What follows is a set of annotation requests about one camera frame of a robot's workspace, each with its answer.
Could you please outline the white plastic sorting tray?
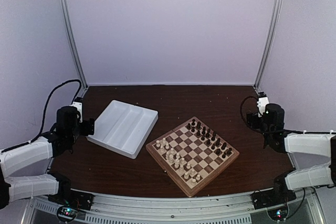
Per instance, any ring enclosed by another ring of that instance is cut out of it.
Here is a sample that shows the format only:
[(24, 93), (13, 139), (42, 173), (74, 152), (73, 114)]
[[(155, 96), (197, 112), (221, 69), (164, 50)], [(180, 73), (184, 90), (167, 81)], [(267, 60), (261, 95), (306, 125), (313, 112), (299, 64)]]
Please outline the white plastic sorting tray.
[(158, 111), (113, 100), (95, 121), (87, 140), (135, 159), (158, 120)]

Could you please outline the dark chess piece eleventh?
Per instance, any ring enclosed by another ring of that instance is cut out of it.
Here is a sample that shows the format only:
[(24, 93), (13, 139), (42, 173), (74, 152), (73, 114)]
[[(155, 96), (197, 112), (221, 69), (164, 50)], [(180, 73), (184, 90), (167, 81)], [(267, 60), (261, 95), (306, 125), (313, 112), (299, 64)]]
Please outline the dark chess piece eleventh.
[(215, 137), (216, 137), (216, 132), (213, 133), (211, 141), (215, 141)]

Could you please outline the wooden chess board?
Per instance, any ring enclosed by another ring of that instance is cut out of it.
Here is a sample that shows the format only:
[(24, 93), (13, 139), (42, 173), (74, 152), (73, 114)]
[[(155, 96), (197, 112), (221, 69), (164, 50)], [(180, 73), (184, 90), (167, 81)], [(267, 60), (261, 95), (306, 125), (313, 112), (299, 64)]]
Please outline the wooden chess board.
[(239, 157), (239, 151), (197, 117), (146, 145), (188, 197), (195, 196)]

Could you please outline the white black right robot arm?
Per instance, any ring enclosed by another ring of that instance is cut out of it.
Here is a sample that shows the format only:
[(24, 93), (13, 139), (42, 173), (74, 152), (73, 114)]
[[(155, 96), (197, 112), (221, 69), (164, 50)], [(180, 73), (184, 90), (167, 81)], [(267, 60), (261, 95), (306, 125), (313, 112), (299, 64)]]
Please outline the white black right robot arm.
[(284, 109), (275, 103), (257, 102), (258, 111), (247, 113), (245, 123), (264, 138), (264, 147), (278, 153), (304, 153), (327, 157), (328, 162), (305, 169), (296, 169), (274, 179), (269, 192), (272, 203), (279, 204), (290, 191), (316, 186), (335, 186), (335, 132), (307, 132), (284, 128)]

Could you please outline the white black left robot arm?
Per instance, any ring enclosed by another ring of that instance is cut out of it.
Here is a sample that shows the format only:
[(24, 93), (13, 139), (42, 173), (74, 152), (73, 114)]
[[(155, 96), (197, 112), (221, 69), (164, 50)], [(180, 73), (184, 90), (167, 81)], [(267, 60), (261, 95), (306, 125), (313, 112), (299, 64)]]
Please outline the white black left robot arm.
[(71, 181), (59, 173), (14, 177), (13, 173), (34, 163), (73, 151), (80, 136), (93, 135), (94, 119), (82, 119), (82, 104), (78, 101), (58, 109), (56, 123), (50, 131), (36, 139), (1, 150), (1, 208), (9, 203), (48, 195), (55, 202), (74, 207), (78, 196), (71, 190)]

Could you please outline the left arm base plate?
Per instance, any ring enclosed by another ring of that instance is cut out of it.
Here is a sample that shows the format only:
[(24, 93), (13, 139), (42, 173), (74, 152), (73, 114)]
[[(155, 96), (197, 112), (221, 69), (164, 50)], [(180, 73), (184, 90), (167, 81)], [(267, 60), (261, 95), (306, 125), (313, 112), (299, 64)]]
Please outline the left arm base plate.
[(57, 195), (48, 195), (48, 200), (59, 205), (68, 206), (72, 209), (90, 210), (93, 203), (94, 195), (81, 191), (71, 190), (70, 195), (66, 198)]

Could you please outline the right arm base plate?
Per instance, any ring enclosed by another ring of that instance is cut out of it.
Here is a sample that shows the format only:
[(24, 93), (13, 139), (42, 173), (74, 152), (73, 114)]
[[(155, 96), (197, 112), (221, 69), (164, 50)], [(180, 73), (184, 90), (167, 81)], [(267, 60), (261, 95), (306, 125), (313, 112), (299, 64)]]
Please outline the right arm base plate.
[(264, 191), (257, 190), (251, 194), (251, 199), (256, 210), (286, 204), (296, 198), (294, 191), (277, 193), (274, 189)]

